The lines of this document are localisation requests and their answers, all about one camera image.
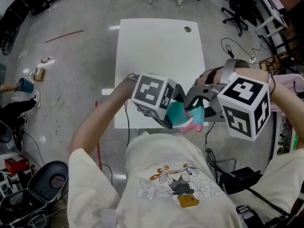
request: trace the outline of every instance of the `blue trash can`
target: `blue trash can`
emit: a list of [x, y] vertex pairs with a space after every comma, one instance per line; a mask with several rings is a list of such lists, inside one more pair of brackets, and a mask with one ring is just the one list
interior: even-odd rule
[[19, 82], [21, 83], [20, 91], [26, 93], [32, 93], [34, 91], [34, 85], [28, 80], [21, 78]]

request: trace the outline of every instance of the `red tape line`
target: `red tape line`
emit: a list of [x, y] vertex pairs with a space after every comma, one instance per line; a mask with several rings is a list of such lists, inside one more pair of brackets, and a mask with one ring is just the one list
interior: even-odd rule
[[[97, 102], [97, 101], [95, 101], [95, 108], [96, 108], [96, 107], [98, 107], [98, 102]], [[101, 158], [100, 158], [99, 141], [98, 141], [98, 143], [97, 143], [97, 155], [98, 155], [99, 169], [100, 169], [101, 171], [103, 171], [103, 167], [102, 167], [102, 165], [101, 165]]]
[[73, 35], [73, 34], [80, 33], [80, 32], [84, 32], [84, 31], [83, 31], [83, 30], [79, 30], [79, 31], [75, 31], [75, 32], [72, 32], [72, 33], [68, 33], [68, 34], [66, 34], [66, 35], [59, 36], [59, 37], [56, 37], [56, 38], [54, 38], [54, 39], [48, 40], [48, 41], [46, 41], [44, 44], [46, 44], [46, 43], [48, 43], [48, 42], [50, 42], [50, 41], [57, 40], [57, 39], [59, 39], [59, 38], [62, 38], [62, 37], [65, 37], [65, 36], [69, 36], [69, 35]]

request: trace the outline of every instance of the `black pants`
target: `black pants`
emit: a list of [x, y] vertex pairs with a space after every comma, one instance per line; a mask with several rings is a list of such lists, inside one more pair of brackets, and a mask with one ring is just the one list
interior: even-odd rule
[[34, 108], [35, 105], [36, 101], [33, 99], [10, 103], [0, 110], [0, 120], [10, 129], [22, 126], [25, 123], [25, 120], [23, 118], [18, 118], [18, 116], [21, 113]]

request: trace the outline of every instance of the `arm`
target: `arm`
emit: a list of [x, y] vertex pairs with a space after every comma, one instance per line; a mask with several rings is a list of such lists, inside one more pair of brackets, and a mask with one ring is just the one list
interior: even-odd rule
[[17, 85], [10, 86], [10, 85], [0, 85], [0, 93], [7, 92], [7, 91], [14, 91], [17, 90]]
[[131, 98], [135, 82], [125, 79], [115, 90], [85, 119], [74, 135], [70, 150], [84, 149], [90, 154], [102, 137], [115, 114]]
[[[263, 82], [268, 82], [268, 73], [260, 69], [251, 68], [236, 68], [234, 70], [237, 74], [257, 79]], [[206, 81], [207, 75], [203, 74], [198, 79], [197, 83], [202, 84]], [[218, 70], [215, 77], [214, 83], [218, 84], [222, 76], [222, 69]], [[304, 141], [304, 102], [293, 94], [289, 89], [279, 82], [275, 82], [276, 87], [271, 95], [271, 100], [285, 113], [286, 117], [290, 121], [296, 133], [299, 135], [299, 139]], [[274, 87], [274, 83], [271, 82], [269, 91]], [[297, 148], [304, 148], [304, 144], [299, 141]]]

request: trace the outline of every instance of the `gray floor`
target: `gray floor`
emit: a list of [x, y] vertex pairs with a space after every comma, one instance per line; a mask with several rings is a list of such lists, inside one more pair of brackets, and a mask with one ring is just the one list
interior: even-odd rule
[[[104, 99], [101, 90], [114, 87], [118, 30], [108, 28], [119, 25], [120, 19], [165, 18], [197, 22], [206, 69], [221, 66], [229, 58], [220, 45], [224, 37], [234, 39], [250, 53], [251, 48], [260, 48], [261, 40], [254, 32], [254, 26], [248, 24], [249, 30], [240, 38], [235, 24], [222, 23], [227, 16], [220, 9], [229, 8], [227, 1], [183, 0], [180, 7], [176, 2], [153, 0], [153, 4], [148, 5], [147, 0], [59, 0], [53, 4], [57, 6], [52, 10], [26, 18], [12, 53], [0, 59], [7, 67], [6, 84], [14, 84], [21, 77], [27, 78], [28, 69], [35, 69], [42, 58], [51, 57], [56, 61], [45, 67], [45, 81], [35, 84], [35, 88], [41, 91], [41, 108], [28, 112], [30, 126], [25, 128], [37, 141], [45, 162], [68, 161], [69, 142], [77, 127], [94, 109], [95, 102]], [[84, 32], [45, 44], [49, 39], [78, 30]], [[248, 59], [237, 45], [231, 42], [229, 45], [236, 57]], [[269, 56], [270, 51], [262, 49], [257, 53], [256, 62]], [[7, 93], [3, 96], [3, 105], [30, 97], [26, 93]], [[191, 132], [186, 136], [203, 148], [204, 133]], [[214, 150], [218, 159], [237, 158], [237, 168], [249, 166], [264, 171], [271, 134], [272, 121], [255, 142], [231, 138], [225, 123], [217, 123], [208, 136], [208, 147]], [[132, 130], [131, 138], [135, 135], [136, 131]], [[112, 168], [114, 187], [119, 193], [125, 185], [126, 142], [127, 130], [114, 129], [113, 122], [100, 141], [102, 163]], [[24, 143], [25, 150], [42, 164], [33, 141], [25, 136]], [[98, 162], [96, 152], [92, 157]], [[104, 172], [111, 177], [107, 167]]]

